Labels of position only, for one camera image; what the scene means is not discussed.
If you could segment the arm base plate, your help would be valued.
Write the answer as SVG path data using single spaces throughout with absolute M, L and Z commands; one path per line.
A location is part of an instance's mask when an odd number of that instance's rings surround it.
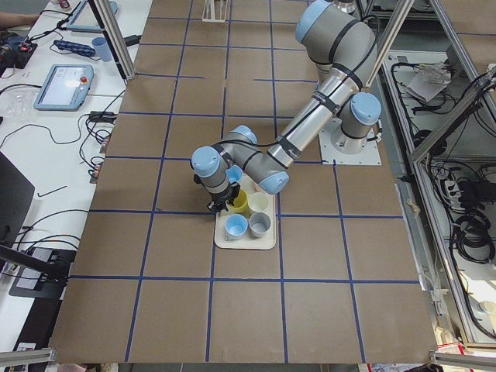
M 382 124 L 378 119 L 369 126 L 367 137 L 353 139 L 343 131 L 340 119 L 331 119 L 318 134 L 323 164 L 380 166 L 378 143 L 381 141 Z

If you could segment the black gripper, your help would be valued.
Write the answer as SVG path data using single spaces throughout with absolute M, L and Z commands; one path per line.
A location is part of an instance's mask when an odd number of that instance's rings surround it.
M 210 212 L 221 212 L 223 209 L 235 207 L 235 200 L 239 193 L 239 184 L 228 184 L 220 192 L 214 192 L 212 189 L 206 188 L 211 196 L 211 201 L 207 204 Z

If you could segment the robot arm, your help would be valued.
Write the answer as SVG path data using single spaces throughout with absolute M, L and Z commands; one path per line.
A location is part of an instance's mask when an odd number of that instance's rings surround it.
M 212 212 L 225 210 L 239 194 L 239 183 L 227 175 L 233 166 L 266 193 L 279 193 L 288 183 L 288 168 L 320 129 L 362 90 L 377 60 L 377 39 L 371 28 L 330 1 L 314 1 L 304 11 L 295 37 L 308 57 L 326 68 L 325 79 L 273 143 L 259 144 L 250 128 L 238 126 L 219 142 L 192 154 L 194 181 L 210 194 L 207 208 Z

